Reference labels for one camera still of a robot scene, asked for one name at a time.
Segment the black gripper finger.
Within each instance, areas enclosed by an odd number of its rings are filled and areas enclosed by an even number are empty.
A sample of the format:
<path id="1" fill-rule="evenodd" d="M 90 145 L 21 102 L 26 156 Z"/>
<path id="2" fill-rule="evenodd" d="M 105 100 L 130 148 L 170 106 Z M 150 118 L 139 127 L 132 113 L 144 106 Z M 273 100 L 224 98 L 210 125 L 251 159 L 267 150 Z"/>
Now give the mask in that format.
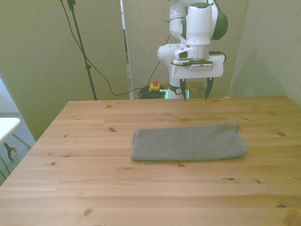
<path id="1" fill-rule="evenodd" d="M 209 95 L 210 95 L 210 92 L 211 92 L 212 87 L 213 87 L 214 78 L 207 78 L 206 81 L 207 81 L 207 87 L 206 87 L 206 90 L 205 90 L 205 100 L 207 100 Z"/>
<path id="2" fill-rule="evenodd" d="M 180 79 L 180 89 L 183 95 L 183 99 L 186 101 L 187 82 L 185 79 Z"/>

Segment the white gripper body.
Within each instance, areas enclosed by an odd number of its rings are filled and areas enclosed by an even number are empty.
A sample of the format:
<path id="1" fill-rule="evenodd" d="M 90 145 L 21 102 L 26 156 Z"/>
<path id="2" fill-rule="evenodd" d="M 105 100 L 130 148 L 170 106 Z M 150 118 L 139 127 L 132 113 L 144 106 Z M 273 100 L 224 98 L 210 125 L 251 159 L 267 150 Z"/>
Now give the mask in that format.
<path id="1" fill-rule="evenodd" d="M 178 60 L 172 64 L 174 79 L 215 78 L 223 75 L 224 55 L 211 55 L 205 60 Z"/>

